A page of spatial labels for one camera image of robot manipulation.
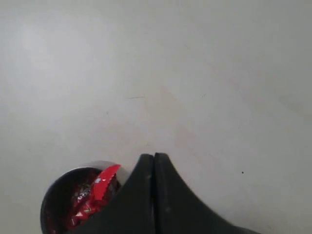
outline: white surface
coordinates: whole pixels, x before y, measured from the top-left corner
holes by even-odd
[[[66,170],[156,151],[235,225],[312,233],[311,1],[50,2],[0,4],[3,233],[39,234]]]

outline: red wrapper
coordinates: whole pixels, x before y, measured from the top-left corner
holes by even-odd
[[[64,220],[68,230],[83,223],[92,214],[105,206],[119,189],[116,172],[120,165],[116,164],[102,171],[97,177],[90,175],[85,183],[75,187],[72,207]]]

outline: red foil wrapper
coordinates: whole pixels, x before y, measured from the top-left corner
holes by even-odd
[[[91,173],[86,181],[74,188],[71,209],[64,219],[68,230],[82,224],[92,214],[100,211],[116,194],[120,185],[116,179],[119,164],[102,171],[98,176]]]

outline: candy wrapper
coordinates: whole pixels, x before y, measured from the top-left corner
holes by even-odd
[[[105,206],[118,191],[120,184],[116,179],[116,172],[120,165],[108,167],[99,175],[90,174],[84,183],[74,188],[71,199],[71,209],[64,219],[64,225],[72,230],[84,223],[92,214]]]

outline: black plastic object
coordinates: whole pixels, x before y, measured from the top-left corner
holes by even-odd
[[[156,234],[246,234],[214,213],[189,189],[166,154],[155,154]]]
[[[76,168],[62,175],[50,186],[41,205],[40,224],[43,234],[50,234],[49,226],[56,231],[56,234],[65,232],[61,218],[69,209],[71,186],[84,181],[90,172],[99,174],[101,170],[93,167]]]
[[[141,155],[130,177],[110,203],[67,234],[153,234],[153,161],[152,155]]]

